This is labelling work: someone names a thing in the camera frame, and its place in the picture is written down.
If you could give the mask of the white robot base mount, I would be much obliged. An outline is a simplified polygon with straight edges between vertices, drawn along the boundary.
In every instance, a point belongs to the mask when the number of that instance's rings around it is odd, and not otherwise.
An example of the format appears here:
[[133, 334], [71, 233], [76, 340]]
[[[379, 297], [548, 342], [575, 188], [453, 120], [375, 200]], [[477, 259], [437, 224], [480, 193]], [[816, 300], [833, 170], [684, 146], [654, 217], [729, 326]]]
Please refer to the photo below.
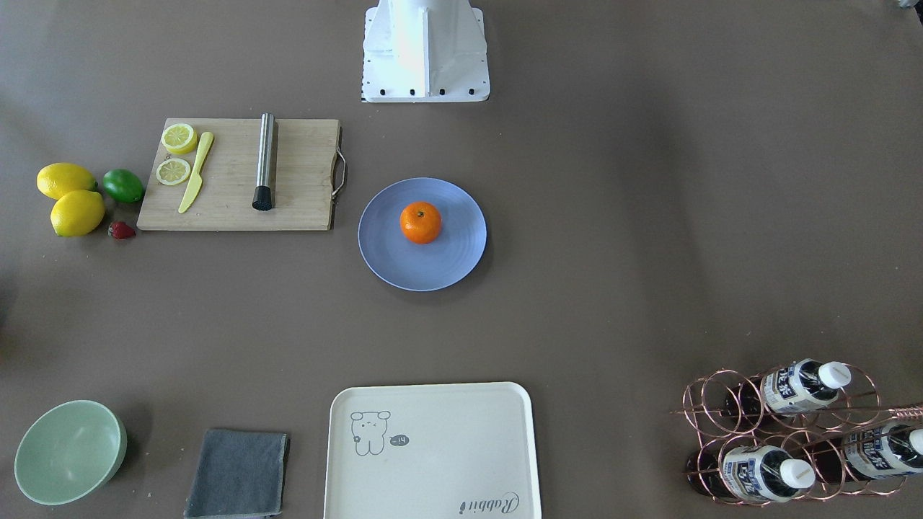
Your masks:
[[379, 1], [366, 10], [363, 102], [484, 102], [490, 92], [481, 9], [468, 1]]

